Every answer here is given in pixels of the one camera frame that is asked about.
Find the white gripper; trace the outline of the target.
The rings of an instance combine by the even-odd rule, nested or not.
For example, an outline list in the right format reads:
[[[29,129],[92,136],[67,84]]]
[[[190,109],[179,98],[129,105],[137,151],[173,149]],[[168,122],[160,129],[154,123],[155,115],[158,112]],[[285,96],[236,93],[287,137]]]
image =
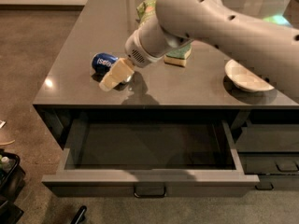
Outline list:
[[[119,58],[104,75],[99,87],[103,91],[110,91],[122,82],[128,82],[135,73],[135,66],[145,67],[150,63],[156,63],[159,58],[147,53],[139,40],[138,31],[134,31],[127,39],[124,47],[126,56],[129,58]]]

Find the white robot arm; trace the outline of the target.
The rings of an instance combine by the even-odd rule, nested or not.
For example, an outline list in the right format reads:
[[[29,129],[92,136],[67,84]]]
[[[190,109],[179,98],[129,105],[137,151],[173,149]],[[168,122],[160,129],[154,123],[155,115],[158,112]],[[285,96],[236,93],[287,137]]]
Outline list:
[[[156,0],[155,13],[135,30],[100,82],[110,91],[134,68],[159,61],[193,40],[239,62],[294,101],[299,99],[299,30],[232,11],[221,0]]]

